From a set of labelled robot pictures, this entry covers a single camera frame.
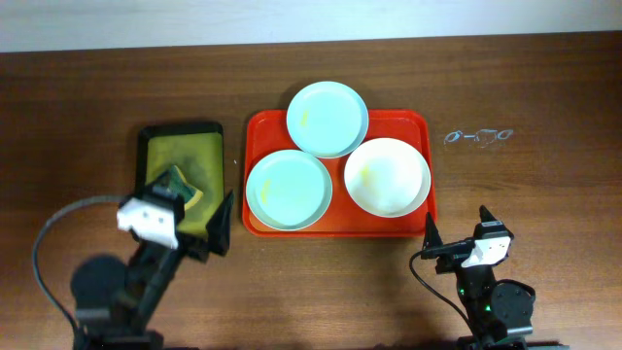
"gray cable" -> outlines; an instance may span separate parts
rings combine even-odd
[[[39,287],[41,287],[41,290],[46,295],[48,300],[58,310],[60,310],[60,312],[62,312],[63,316],[65,316],[67,321],[69,321],[69,324],[71,325],[71,328],[74,331],[74,334],[79,332],[76,321],[73,319],[69,311],[67,311],[67,309],[65,309],[65,307],[54,297],[54,295],[48,289],[48,286],[46,286],[46,284],[43,282],[43,279],[41,278],[41,273],[39,272],[39,263],[38,263],[39,245],[41,244],[43,237],[46,235],[46,233],[48,233],[52,225],[56,223],[58,220],[60,220],[62,217],[64,217],[65,215],[75,210],[88,207],[90,205],[102,204],[102,203],[119,203],[122,200],[123,200],[123,197],[119,195],[97,195],[97,196],[77,200],[63,207],[62,209],[55,212],[54,215],[52,215],[46,221],[46,224],[43,225],[43,227],[39,231],[39,235],[37,236],[37,239],[35,240],[34,246],[32,247],[32,268],[35,272],[35,279],[37,280],[37,284],[39,284]]]

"red tray rim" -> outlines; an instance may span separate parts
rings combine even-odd
[[[286,110],[263,110],[255,113],[248,122],[247,125],[247,133],[246,133],[246,150],[244,154],[244,187],[242,188],[242,223],[246,230],[250,233],[259,236],[259,237],[272,237],[272,238],[331,238],[331,237],[351,237],[351,238],[412,238],[412,237],[420,237],[423,234],[416,233],[412,231],[298,231],[295,234],[292,234],[289,231],[260,231],[253,227],[250,222],[251,209],[249,208],[248,203],[246,202],[246,182],[248,180],[249,173],[251,171],[251,163],[252,159],[249,159],[248,154],[252,150],[252,144],[250,140],[252,140],[253,132],[251,130],[251,126],[254,123],[258,122],[258,116],[261,116],[266,113],[287,113]],[[405,112],[410,114],[410,116],[415,120],[415,122],[420,126],[421,130],[421,154],[428,163],[428,167],[430,168],[430,173],[432,174],[432,184],[430,186],[430,193],[426,198],[426,202],[428,203],[429,213],[432,215],[434,221],[438,219],[438,212],[436,208],[436,196],[434,192],[434,176],[432,172],[432,151],[430,149],[430,134],[428,132],[428,123],[426,120],[417,112],[409,109],[373,109],[369,110],[369,112]]]

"light blue plate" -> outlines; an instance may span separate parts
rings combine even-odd
[[[302,89],[290,103],[288,132],[304,152],[319,158],[343,157],[367,134],[369,115],[361,97],[335,82]]]
[[[324,165],[301,151],[278,151],[251,170],[246,200],[265,225],[279,230],[306,228],[326,213],[332,181]]]

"brown table surface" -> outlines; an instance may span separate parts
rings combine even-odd
[[[530,340],[622,346],[622,33],[0,54],[0,273],[3,348],[69,348],[70,328],[38,290],[30,253],[45,219],[98,193],[132,190],[137,130],[205,119],[225,128],[235,189],[231,250],[186,261],[150,328],[169,346],[365,348],[454,340],[468,329],[411,276],[422,239],[269,239],[240,220],[246,122],[333,80],[368,108],[408,108],[430,125],[438,228],[472,234],[486,204],[516,239],[498,278],[537,290]],[[480,148],[461,130],[513,129]],[[115,207],[62,221],[42,273],[73,309],[87,257],[127,259]],[[432,285],[457,301],[455,278]]]

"table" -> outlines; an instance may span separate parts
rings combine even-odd
[[[224,126],[237,202],[229,255],[184,262],[150,323],[169,346],[353,349],[466,335],[410,275],[421,238],[266,239],[242,226],[247,120],[333,80],[368,108],[428,120],[446,242],[472,234],[480,204],[515,233],[496,274],[536,288],[531,341],[619,348],[621,52],[611,32],[0,54],[0,347],[69,348],[69,326],[32,277],[38,229],[75,199],[131,192],[141,127],[194,120]],[[482,129],[512,132],[487,145],[490,132],[470,137]],[[42,245],[44,278],[70,309],[80,262],[136,247],[115,210],[75,214]],[[453,276],[416,264],[457,301]]]

